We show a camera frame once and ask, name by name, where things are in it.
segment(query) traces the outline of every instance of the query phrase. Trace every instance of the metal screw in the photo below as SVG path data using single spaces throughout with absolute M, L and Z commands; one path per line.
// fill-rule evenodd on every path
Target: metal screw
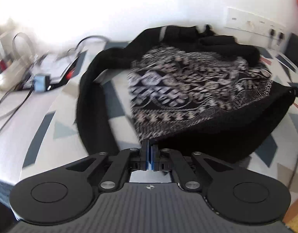
M 104 189 L 112 189 L 115 187 L 115 183 L 112 181 L 104 181 L 100 184 L 100 186 Z
M 148 185 L 148 186 L 146 186 L 146 188 L 147 188 L 147 189 L 154 189 L 155 186 L 154 186 L 154 185 Z
M 186 186 L 186 188 L 189 188 L 189 189 L 196 189 L 196 188 L 200 187 L 200 183 L 198 183 L 196 181 L 188 181 L 185 184 L 185 186 Z

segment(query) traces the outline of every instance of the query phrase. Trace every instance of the geometric patterned cover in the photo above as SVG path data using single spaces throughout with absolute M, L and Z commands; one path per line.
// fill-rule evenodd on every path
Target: geometric patterned cover
M 36 138 L 39 141 L 36 143 L 37 146 L 30 146 L 20 180 L 87 156 L 75 123 L 80 78 L 98 52 L 104 48 L 124 47 L 127 44 L 99 43 L 88 46 L 81 54 L 76 75 L 56 98 L 37 131 L 43 136 Z M 285 86 L 298 86 L 298 68 L 292 62 L 275 50 L 262 47 L 259 47 L 259 50 L 261 60 L 273 74 L 272 80 Z M 109 123 L 120 149 L 140 146 L 131 122 L 127 80 L 129 72 L 129 70 L 106 71 L 98 78 L 104 88 Z M 250 155 L 248 169 L 275 178 L 287 185 L 296 162 L 297 152 L 298 98 L 271 135 Z M 163 172 L 137 171 L 132 173 L 131 181 L 170 182 L 170 178 Z M 298 198 L 298 168 L 290 193 L 293 202 Z

